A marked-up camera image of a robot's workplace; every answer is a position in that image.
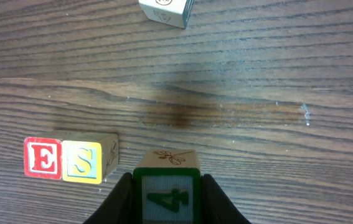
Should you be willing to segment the blue-sided wooden block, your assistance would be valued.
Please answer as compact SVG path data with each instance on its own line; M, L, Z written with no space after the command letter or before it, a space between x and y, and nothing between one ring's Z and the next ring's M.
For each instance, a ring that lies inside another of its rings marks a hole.
M149 19L185 29L194 0L139 0L138 2Z

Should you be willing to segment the green number 4 block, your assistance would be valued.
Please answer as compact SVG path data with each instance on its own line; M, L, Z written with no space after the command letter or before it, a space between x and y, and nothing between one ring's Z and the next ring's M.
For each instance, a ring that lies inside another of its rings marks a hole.
M200 223L200 178L195 150L148 150L133 171L136 222Z

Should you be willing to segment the yellow-topped wooden block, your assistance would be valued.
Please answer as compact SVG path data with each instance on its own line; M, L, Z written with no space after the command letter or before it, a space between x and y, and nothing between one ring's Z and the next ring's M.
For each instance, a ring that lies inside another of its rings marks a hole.
M63 180L100 184L117 169L117 134L58 130L54 136L62 142Z

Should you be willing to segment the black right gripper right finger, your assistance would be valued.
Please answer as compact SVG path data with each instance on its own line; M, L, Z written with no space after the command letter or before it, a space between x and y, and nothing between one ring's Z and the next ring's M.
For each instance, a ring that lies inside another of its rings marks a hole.
M201 177L200 199L203 224L251 224L210 174Z

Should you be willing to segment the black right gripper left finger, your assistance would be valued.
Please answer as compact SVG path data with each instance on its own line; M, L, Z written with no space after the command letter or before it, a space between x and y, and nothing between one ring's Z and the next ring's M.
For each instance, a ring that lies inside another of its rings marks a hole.
M123 174L98 209L83 224L132 224L133 176Z

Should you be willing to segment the red letter E block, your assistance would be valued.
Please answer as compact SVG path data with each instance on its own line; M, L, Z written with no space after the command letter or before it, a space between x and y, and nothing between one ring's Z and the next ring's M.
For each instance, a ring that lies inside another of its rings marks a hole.
M24 140L24 173L28 177L62 178L62 141L65 132L49 131Z

